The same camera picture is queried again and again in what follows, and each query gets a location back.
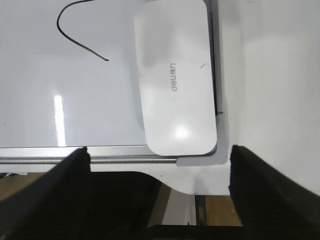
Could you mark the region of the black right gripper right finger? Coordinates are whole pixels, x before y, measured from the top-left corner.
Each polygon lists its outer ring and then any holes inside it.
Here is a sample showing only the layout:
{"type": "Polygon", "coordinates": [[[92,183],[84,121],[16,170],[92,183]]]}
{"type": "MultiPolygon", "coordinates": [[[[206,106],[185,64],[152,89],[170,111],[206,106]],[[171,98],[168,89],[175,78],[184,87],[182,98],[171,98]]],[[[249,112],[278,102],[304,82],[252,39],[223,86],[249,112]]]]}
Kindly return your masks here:
{"type": "Polygon", "coordinates": [[[230,155],[229,191],[248,240],[318,240],[320,197],[244,146],[230,155]]]}

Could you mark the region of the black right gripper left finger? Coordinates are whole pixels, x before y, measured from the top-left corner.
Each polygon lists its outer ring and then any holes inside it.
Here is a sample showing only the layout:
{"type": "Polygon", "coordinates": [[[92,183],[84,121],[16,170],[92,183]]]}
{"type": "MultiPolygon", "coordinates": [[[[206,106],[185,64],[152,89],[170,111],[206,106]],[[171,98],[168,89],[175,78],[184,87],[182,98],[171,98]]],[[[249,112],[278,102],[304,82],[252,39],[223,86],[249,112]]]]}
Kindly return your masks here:
{"type": "Polygon", "coordinates": [[[2,240],[78,240],[89,198],[91,158],[78,148],[0,204],[2,240]]]}

